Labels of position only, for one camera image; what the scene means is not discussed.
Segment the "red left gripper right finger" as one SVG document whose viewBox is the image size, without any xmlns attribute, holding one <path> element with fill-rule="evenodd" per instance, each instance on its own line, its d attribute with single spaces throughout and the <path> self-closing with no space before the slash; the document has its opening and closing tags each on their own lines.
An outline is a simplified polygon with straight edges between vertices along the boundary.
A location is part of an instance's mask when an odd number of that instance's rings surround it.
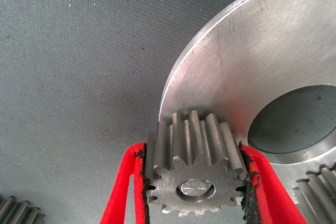
<svg viewBox="0 0 336 224">
<path fill-rule="evenodd" d="M 247 185 L 242 201 L 247 223 L 306 223 L 263 154 L 239 143 L 247 168 Z"/>
</svg>

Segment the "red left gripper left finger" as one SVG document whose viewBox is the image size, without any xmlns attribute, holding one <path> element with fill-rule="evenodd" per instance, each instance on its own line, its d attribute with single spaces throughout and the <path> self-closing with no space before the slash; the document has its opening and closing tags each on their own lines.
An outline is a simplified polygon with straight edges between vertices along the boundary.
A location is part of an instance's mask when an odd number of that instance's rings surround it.
<svg viewBox="0 0 336 224">
<path fill-rule="evenodd" d="M 140 142 L 125 151 L 100 223 L 124 223 L 131 177 L 134 185 L 135 222 L 150 223 L 146 197 L 148 186 L 145 176 L 146 147 L 147 142 Z"/>
</svg>

